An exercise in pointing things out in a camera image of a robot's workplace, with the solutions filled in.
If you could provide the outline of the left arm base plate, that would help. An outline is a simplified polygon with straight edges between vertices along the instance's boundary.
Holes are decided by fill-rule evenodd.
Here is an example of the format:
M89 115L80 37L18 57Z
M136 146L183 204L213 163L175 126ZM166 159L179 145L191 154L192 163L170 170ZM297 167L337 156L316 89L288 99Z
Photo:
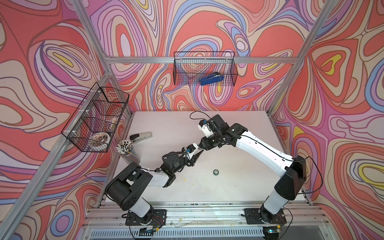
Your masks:
M144 216L139 217L133 212L128 212L126 215L126 226L164 226L167 221L166 209L150 209Z

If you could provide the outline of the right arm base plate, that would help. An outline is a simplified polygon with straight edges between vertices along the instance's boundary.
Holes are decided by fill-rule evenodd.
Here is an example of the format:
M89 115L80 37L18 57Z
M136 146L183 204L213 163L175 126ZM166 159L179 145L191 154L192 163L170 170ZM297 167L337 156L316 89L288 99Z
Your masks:
M248 225L280 225L283 226L287 223L283 209L280 209L277 214L273 215L264 208L248 208L244 209L241 214L247 221Z

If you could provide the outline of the blue stapler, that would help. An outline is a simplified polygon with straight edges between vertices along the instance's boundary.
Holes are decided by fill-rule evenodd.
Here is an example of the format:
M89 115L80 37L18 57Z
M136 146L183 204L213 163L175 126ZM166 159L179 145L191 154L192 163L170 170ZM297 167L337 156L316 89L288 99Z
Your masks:
M223 80L224 80L224 76L218 72L215 72L215 73L212 73L208 76L201 78L200 79L200 85L201 86L210 85L210 84L221 82Z

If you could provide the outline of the cup of pencils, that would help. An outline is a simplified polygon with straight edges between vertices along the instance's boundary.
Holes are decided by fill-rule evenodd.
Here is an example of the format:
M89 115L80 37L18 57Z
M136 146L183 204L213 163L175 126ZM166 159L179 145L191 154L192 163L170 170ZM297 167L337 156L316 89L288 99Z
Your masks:
M122 140L120 141L116 149L118 153L121 155L121 157L128 163L136 163L139 164L141 161L141 158L136 153L133 143L130 140Z

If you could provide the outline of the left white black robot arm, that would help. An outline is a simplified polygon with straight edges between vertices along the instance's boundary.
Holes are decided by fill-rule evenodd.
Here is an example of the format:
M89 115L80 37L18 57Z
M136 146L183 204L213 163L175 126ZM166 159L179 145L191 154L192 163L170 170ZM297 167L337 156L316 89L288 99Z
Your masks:
M191 147L170 152L162 156L163 164L155 170L131 163L107 184L105 195L123 211L129 211L148 223L153 216L153 207L142 197L146 188L169 187L175 181L176 173L185 167L193 167L203 152Z

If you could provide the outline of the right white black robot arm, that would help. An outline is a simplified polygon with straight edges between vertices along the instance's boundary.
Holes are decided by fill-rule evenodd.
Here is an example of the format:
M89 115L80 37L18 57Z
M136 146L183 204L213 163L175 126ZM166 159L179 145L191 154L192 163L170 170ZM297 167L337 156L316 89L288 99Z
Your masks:
M279 181L274 190L259 209L265 223L270 223L279 211L295 200L306 179L306 159L287 155L253 135L246 127L235 123L229 126L220 115L199 122L199 130L205 137L201 139L200 149L205 151L224 145L237 147L272 169Z

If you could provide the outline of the grey stapler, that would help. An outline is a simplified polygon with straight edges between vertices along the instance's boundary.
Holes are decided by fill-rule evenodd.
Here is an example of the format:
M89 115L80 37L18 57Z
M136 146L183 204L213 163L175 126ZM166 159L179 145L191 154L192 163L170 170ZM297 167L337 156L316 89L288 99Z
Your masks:
M152 138L152 137L153 137L152 132L143 132L143 133L130 135L129 140L132 143L138 143L140 141L144 141L144 140Z

